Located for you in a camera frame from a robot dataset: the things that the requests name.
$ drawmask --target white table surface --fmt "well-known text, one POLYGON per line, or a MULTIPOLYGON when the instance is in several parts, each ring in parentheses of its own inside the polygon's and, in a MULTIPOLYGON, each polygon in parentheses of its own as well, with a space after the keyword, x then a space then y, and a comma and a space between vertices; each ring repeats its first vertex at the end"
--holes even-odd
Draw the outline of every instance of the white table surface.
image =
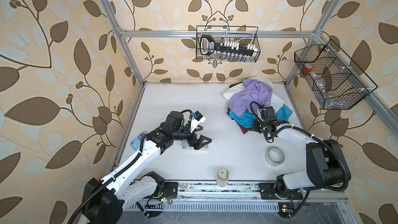
MULTIPOLYGON (((220 168, 229 171, 229 180, 267 181, 278 175, 304 169, 304 153, 289 142, 275 138, 268 143, 262 134, 243 134, 239 126, 227 114, 227 100, 222 93, 229 84, 149 84, 146 86, 135 121, 132 125, 121 163, 135 150, 130 142, 142 131, 150 132, 166 120, 171 111, 191 109, 199 111, 206 120, 201 123, 204 135, 212 138, 206 151, 183 150, 182 141, 176 140, 160 157, 149 164, 138 176, 155 171, 166 180, 215 180, 220 168), (285 155, 285 161, 270 166, 265 151, 276 146, 285 155)), ((289 121, 301 127, 289 97, 282 84, 274 84, 274 92, 293 111, 289 121)))

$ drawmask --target leaf pattern wallpaper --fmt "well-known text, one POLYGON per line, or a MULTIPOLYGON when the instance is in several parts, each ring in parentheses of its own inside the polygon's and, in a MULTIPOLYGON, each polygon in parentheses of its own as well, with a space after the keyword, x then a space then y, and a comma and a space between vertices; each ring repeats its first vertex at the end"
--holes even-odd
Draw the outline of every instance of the leaf pattern wallpaper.
POLYGON ((259 38, 261 54, 255 63, 196 57, 195 42, 180 38, 129 38, 140 72, 147 82, 234 83, 253 76, 282 82, 294 65, 293 53, 302 38, 259 38))
POLYGON ((65 223, 138 85, 97 0, 0 2, 0 222, 65 223))
MULTIPOLYGON (((379 86, 374 92, 398 114, 398 0, 342 0, 324 30, 379 86)), ((338 139, 351 171, 346 190, 364 224, 398 223, 398 138, 362 101, 347 111, 320 110, 300 74, 290 91, 310 132, 338 139)))
POLYGON ((109 0, 126 30, 188 30, 189 26, 257 26, 312 30, 328 0, 109 0))

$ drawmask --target clothing pile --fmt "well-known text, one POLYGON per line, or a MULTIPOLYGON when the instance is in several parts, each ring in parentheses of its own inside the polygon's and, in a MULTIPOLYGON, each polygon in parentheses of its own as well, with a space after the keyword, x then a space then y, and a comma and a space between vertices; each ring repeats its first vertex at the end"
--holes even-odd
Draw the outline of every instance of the clothing pile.
MULTIPOLYGON (((289 121, 293 113, 283 104, 283 100, 273 93, 273 84, 267 78, 251 77, 234 85, 223 95, 229 100, 227 114, 237 122, 244 134, 253 130, 253 120, 256 119, 250 109, 250 103, 253 101, 265 107, 273 107, 278 120, 289 121)), ((258 108, 253 104, 254 111, 257 112, 258 108)))

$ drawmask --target vent grate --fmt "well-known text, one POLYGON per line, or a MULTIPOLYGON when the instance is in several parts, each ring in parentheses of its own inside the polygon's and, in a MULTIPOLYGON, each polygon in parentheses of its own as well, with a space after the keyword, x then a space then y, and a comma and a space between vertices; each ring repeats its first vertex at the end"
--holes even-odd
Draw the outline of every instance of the vent grate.
MULTIPOLYGON (((148 211, 185 211, 185 212, 279 212, 277 202, 177 202, 164 203, 160 206, 147 209, 148 211)), ((126 211, 140 211, 136 204, 128 207, 126 211)))

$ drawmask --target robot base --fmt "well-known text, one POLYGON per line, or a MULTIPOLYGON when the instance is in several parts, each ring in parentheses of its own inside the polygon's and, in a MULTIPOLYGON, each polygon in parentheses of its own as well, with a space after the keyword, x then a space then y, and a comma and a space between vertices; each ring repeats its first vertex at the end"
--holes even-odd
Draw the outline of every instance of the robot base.
POLYGON ((293 200, 302 200, 302 194, 299 189, 291 190, 289 192, 284 192, 283 195, 276 195, 275 192, 275 183, 259 183, 258 189, 261 194, 261 199, 263 200, 280 200, 286 199, 291 200, 293 196, 293 200))

